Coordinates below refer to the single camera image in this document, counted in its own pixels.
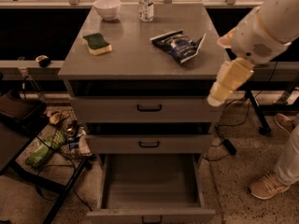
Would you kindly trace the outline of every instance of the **black handle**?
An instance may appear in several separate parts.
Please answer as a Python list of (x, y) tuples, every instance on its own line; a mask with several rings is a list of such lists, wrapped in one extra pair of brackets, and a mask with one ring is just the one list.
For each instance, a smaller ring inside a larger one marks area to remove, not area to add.
[(137, 110), (140, 112), (158, 112), (162, 109), (162, 105), (137, 105)]
[(154, 142), (139, 141), (139, 146), (140, 147), (151, 148), (151, 147), (158, 147), (159, 145), (160, 145), (160, 141), (154, 141)]
[(142, 217), (142, 223), (143, 224), (160, 224), (160, 223), (162, 223), (162, 216), (157, 216), (157, 217)]

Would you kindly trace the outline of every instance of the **gray cabinet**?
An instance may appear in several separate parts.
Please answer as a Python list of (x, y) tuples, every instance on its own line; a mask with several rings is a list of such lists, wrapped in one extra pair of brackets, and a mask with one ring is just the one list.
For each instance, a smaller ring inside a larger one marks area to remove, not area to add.
[[(203, 5), (156, 5), (155, 13), (154, 21), (140, 22), (137, 5), (123, 4), (119, 18), (107, 22), (92, 9), (59, 74), (102, 167), (97, 209), (87, 214), (93, 223), (215, 215), (205, 207), (198, 167), (222, 111), (206, 97), (228, 58)], [(200, 53), (185, 64), (150, 43), (178, 29), (194, 40), (206, 33)], [(94, 32), (112, 44), (110, 53), (95, 57), (82, 45)]]

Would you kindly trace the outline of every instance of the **white bowl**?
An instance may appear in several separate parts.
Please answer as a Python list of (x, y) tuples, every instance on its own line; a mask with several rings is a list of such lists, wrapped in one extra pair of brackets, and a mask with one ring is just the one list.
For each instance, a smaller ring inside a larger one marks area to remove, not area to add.
[(96, 0), (93, 6), (98, 15), (104, 20), (114, 20), (121, 10), (120, 0)]

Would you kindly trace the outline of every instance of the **sneaker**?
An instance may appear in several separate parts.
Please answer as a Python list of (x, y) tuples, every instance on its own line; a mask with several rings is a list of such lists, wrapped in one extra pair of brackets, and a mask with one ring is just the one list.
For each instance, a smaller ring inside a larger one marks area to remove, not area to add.
[(294, 129), (292, 120), (280, 113), (277, 113), (274, 116), (275, 123), (278, 127), (284, 130), (286, 133), (291, 134), (292, 130)]
[(288, 190), (290, 186), (291, 185), (280, 183), (277, 176), (274, 173), (270, 173), (263, 176), (261, 179), (252, 182), (249, 185), (249, 189), (254, 197), (266, 200), (278, 193)]

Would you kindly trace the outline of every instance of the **sponge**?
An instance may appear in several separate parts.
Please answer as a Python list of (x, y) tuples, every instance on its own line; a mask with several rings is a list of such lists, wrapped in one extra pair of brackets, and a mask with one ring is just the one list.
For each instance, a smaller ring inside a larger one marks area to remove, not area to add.
[(106, 42), (100, 33), (83, 36), (83, 42), (88, 46), (91, 55), (94, 56), (112, 51), (112, 46)]

